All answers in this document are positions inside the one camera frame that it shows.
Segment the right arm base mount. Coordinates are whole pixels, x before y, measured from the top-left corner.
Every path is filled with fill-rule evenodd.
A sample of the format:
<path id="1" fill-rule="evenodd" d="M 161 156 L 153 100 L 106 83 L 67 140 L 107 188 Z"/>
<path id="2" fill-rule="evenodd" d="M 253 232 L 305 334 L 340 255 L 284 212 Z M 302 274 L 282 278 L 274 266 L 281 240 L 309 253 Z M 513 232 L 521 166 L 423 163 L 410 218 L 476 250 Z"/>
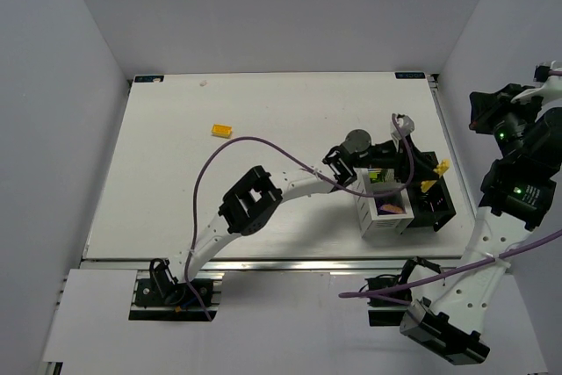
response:
<path id="1" fill-rule="evenodd" d="M 421 268 L 427 269 L 430 275 L 440 274 L 441 266 L 432 263 L 423 257 L 414 257 L 407 259 L 398 274 L 383 274 L 374 278 L 365 279 L 365 285 L 360 288 L 360 292 L 370 292 L 385 288 L 394 287 L 396 285 L 405 285 L 413 281 L 415 270 Z M 371 327 L 397 327 L 400 325 L 407 304 L 412 300 L 410 289 L 398 292 L 385 293 L 389 299 L 370 298 L 368 301 L 368 318 Z"/>

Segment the long green lego brick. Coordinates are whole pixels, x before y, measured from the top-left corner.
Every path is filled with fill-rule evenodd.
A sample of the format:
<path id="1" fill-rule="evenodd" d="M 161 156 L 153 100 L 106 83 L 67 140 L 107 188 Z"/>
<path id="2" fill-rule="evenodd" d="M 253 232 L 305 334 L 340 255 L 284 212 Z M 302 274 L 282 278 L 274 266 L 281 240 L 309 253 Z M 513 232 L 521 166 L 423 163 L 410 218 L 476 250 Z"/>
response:
<path id="1" fill-rule="evenodd" d="M 368 177 L 371 184 L 385 183 L 387 179 L 387 171 L 385 169 L 370 169 Z"/>

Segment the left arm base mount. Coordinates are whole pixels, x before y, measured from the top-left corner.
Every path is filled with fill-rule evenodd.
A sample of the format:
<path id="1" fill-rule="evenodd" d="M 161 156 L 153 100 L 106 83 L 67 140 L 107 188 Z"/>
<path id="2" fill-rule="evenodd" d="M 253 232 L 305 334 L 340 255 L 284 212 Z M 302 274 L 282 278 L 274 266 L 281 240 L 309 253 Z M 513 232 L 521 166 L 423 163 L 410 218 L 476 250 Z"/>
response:
<path id="1" fill-rule="evenodd" d="M 205 305 L 201 307 L 193 291 L 185 284 L 178 285 L 165 298 L 149 278 L 138 278 L 128 319 L 130 321 L 210 322 L 220 303 L 221 282 L 218 279 L 196 278 L 192 286 Z"/>

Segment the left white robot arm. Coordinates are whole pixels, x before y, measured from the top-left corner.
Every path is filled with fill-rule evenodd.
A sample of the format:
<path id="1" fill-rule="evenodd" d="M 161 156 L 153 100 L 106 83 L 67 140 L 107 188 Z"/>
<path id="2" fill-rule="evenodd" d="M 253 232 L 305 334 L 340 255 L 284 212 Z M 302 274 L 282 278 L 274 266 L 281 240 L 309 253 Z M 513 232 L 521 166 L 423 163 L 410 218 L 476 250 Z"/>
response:
<path id="1" fill-rule="evenodd" d="M 163 303 L 177 306 L 188 296 L 198 299 L 200 294 L 192 281 L 202 267 L 230 242 L 262 230 L 283 203 L 316 194 L 350 192 L 361 169 L 389 169 L 393 173 L 393 180 L 382 183 L 373 193 L 353 193 L 368 199 L 389 198 L 410 186 L 428 191 L 443 175 L 437 161 L 422 153 L 409 134 L 401 132 L 395 132 L 387 142 L 374 144 L 365 130 L 353 130 L 322 162 L 331 175 L 303 162 L 292 172 L 271 174 L 258 165 L 245 173 L 224 194 L 210 223 L 193 229 L 191 245 L 182 257 L 175 262 L 168 258 L 151 261 L 151 286 Z"/>

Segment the yellow lego brick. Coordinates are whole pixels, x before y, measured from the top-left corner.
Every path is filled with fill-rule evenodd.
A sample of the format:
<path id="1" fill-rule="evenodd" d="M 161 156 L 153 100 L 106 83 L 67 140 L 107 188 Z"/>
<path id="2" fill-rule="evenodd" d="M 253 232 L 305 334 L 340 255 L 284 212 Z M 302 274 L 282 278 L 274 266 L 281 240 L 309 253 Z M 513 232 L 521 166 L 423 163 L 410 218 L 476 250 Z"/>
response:
<path id="1" fill-rule="evenodd" d="M 211 133 L 214 137 L 229 139 L 233 134 L 233 128 L 231 126 L 214 124 Z"/>

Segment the long yellow lego plate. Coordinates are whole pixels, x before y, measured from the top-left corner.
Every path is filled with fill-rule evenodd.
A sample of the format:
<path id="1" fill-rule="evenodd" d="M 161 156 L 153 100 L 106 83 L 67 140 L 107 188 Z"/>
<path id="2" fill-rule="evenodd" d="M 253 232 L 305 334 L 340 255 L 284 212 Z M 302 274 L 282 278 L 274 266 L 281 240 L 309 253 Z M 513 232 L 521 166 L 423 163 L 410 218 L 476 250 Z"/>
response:
<path id="1" fill-rule="evenodd" d="M 421 182 L 420 189 L 422 193 L 427 193 L 444 175 L 444 173 L 450 168 L 450 161 L 448 159 L 442 160 L 433 169 L 436 174 L 429 180 L 424 180 Z"/>

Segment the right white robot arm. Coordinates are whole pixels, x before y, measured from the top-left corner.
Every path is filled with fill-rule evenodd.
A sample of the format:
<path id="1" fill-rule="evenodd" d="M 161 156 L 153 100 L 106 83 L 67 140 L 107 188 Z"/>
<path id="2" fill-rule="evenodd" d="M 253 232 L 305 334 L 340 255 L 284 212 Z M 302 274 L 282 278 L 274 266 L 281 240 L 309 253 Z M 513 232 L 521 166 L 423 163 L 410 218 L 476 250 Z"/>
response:
<path id="1" fill-rule="evenodd" d="M 472 236 L 455 270 L 411 287 L 400 333 L 454 365 L 481 364 L 485 313 L 515 246 L 526 241 L 551 208 L 561 168 L 561 98 L 551 77 L 538 88 L 510 84 L 473 92 L 470 128 L 494 137 L 501 151 L 484 176 Z"/>

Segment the purple butterfly lego block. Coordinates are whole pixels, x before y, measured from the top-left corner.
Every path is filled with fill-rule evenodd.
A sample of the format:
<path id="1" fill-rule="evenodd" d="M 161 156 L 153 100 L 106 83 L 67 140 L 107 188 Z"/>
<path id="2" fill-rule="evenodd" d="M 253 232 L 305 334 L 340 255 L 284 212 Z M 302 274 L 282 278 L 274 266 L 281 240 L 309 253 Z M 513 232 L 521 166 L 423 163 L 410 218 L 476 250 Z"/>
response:
<path id="1" fill-rule="evenodd" d="M 396 206 L 393 204 L 383 204 L 379 209 L 383 214 L 402 214 L 404 210 L 400 206 Z"/>

